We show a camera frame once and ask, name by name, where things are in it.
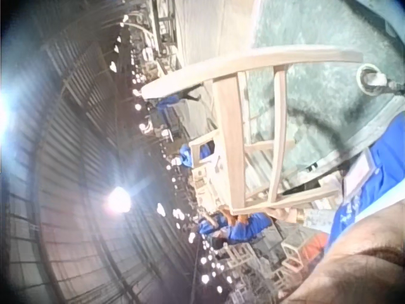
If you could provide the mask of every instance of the metal roof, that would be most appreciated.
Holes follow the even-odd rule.
[[[2,269],[33,303],[189,300],[195,248],[156,212],[158,202],[176,204],[159,145],[140,136],[124,156],[118,144],[122,93],[108,65],[118,60],[118,23],[141,2],[31,4],[2,39],[12,118],[2,147]],[[122,184],[135,206],[108,215],[106,197]]]

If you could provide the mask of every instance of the wooden chair frame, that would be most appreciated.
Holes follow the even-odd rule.
[[[322,63],[340,61],[361,63],[363,55],[357,51],[343,50],[331,46],[277,46],[253,49],[246,54],[215,58],[187,66],[142,88],[144,98],[158,98],[181,91],[187,87],[213,80],[213,97],[218,119],[221,157],[227,180],[227,202],[234,215],[260,212],[266,207],[287,208],[302,203],[336,195],[335,185],[281,196],[277,193],[281,179],[282,164],[286,149],[287,125],[287,70],[294,63]],[[263,67],[274,68],[275,94],[275,138],[273,141],[244,145],[242,108],[238,72]],[[249,204],[245,190],[245,151],[252,149],[273,150],[273,169],[270,176],[268,199]]]

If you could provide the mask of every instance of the white chair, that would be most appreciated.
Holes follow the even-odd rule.
[[[336,185],[325,185],[316,189],[287,196],[278,193],[284,153],[294,146],[286,140],[287,124],[287,70],[296,63],[321,63],[341,61],[361,63],[363,55],[331,46],[277,46],[252,49],[246,54],[215,58],[187,66],[142,88],[144,98],[159,98],[181,91],[195,84],[213,80],[213,97],[216,108],[218,130],[197,141],[206,143],[215,137],[216,150],[224,160],[224,187],[226,202],[234,215],[260,212],[263,208],[287,208],[302,203],[336,195]],[[273,141],[244,144],[243,119],[238,82],[238,72],[262,67],[274,69],[275,94],[275,138]],[[268,199],[248,200],[245,180],[245,152],[273,150],[273,169],[269,182]],[[199,160],[199,149],[193,149],[193,160]]]

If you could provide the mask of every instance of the blue uniform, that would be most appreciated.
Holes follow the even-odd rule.
[[[326,249],[355,223],[357,215],[405,179],[405,113],[393,119],[383,136],[370,148],[370,152],[376,170],[363,185],[360,194],[336,211]]]
[[[167,109],[168,107],[175,105],[179,101],[180,101],[180,98],[178,97],[178,95],[171,95],[171,96],[163,98],[161,101],[159,101],[159,103],[157,103],[157,105],[156,105],[156,108],[159,111],[163,111],[163,110]]]
[[[228,225],[227,218],[221,213],[215,215],[213,218],[218,223],[218,227],[212,226],[211,223],[204,218],[198,223],[198,233],[208,235]]]
[[[200,148],[200,159],[203,159],[209,155],[211,155],[211,150],[209,149],[208,145],[202,145]],[[186,144],[180,148],[180,159],[182,161],[182,165],[192,168],[191,149]]]
[[[237,222],[235,226],[228,227],[228,244],[249,242],[272,224],[271,219],[264,213],[254,213],[248,221],[247,225]]]

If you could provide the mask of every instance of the ceiling light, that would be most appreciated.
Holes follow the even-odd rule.
[[[204,284],[207,284],[207,283],[209,282],[209,276],[208,276],[207,274],[202,275],[202,276],[201,276],[201,281],[202,281]]]
[[[112,61],[111,64],[109,65],[109,69],[114,73],[116,73],[116,65],[114,61]]]
[[[131,209],[131,197],[122,187],[116,187],[108,196],[108,206],[117,213],[125,213]]]

